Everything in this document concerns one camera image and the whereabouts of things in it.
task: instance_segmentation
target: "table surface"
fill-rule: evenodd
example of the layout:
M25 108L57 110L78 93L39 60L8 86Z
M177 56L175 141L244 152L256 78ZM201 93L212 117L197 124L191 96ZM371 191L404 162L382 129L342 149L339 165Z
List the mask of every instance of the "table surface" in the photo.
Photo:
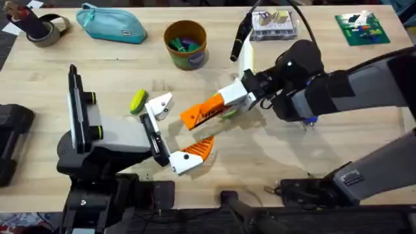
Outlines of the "table surface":
M175 207L218 206L221 190L236 190L254 206L280 206L281 200L264 192L280 179L303 178L310 172L323 176L345 162L354 161L404 134L402 110L395 107L357 110L321 116L314 130L279 120L271 110L255 107L233 121L214 119L189 132L179 114L211 97L232 82L238 66L229 60L240 20L248 8L129 8L148 32L141 45L91 39L75 20L78 9L40 9L73 23L56 45L37 48L20 34L0 73L1 103L18 103L36 113L21 150L11 185L0 189L0 212L61 211L70 180L56 170L56 146L69 129L66 94L71 63L83 76L84 89L95 91L101 113L138 121L129 114L134 93L146 89L151 97L173 93L175 105L159 123L171 150L196 138L217 133L214 148L203 166L181 177L153 159L135 165L143 179L175 181ZM317 39L327 72L345 69L372 57L411 45L390 6L303 6ZM390 44L350 47L334 15L373 11ZM209 60L195 71L177 69L163 44L163 32L177 20L201 23L208 35ZM299 38L308 39L300 23ZM291 41L253 42L254 68L273 65ZM416 187L406 187L364 200L364 204L416 203Z

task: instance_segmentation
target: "teal zippered pencil case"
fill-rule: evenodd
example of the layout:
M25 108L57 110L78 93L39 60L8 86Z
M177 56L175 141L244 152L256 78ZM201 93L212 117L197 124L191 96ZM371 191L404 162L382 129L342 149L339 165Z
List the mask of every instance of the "teal zippered pencil case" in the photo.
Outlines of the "teal zippered pencil case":
M89 3L77 12L77 21L92 38L140 44L146 30L130 12L114 8L99 8Z

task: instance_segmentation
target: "yellow-green object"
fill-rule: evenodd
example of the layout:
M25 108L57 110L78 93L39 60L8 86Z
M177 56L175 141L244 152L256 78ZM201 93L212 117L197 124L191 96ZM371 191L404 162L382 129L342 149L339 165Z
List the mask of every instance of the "yellow-green object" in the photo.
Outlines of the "yellow-green object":
M142 111L148 96L148 93L144 89L137 91L130 102L130 114L138 114Z
M229 119L229 118L233 117L235 113L237 113L237 109L232 110L232 111L228 112L227 114L221 114L219 117L223 118L223 119Z

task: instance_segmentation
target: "orange 3d-printed part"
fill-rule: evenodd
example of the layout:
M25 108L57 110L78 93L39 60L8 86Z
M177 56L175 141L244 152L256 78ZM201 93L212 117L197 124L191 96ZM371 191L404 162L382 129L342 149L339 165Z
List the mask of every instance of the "orange 3d-printed part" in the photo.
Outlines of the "orange 3d-printed part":
M191 146L182 149L182 152L191 153L193 155L199 155L202 158L202 161L205 161L208 158L212 148L214 146L214 136L205 138Z
M188 130L220 114L227 107L224 106L224 99L221 94L216 94L202 104L197 104L181 114L181 119Z

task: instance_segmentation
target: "black mount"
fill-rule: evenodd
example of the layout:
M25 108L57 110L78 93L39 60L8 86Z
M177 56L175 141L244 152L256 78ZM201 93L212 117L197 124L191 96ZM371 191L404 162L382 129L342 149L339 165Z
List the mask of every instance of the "black mount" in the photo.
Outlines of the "black mount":
M274 193L281 197L286 207L301 207L306 210L358 205L352 203L333 182L335 173L350 163L320 179L282 179Z
M286 226L280 224L274 216L266 211L254 209L239 200L235 191L222 191L220 194L222 208L228 208L234 220L240 227L241 234L264 233L264 234L286 234L294 233Z
M58 144L57 169L71 179L66 199L62 228L93 228L104 233L115 225L128 208L144 210L171 209L174 206L173 181L139 181L136 174L120 174L120 170L141 163L152 156L146 153L125 153L101 147L87 154L77 154L70 132Z

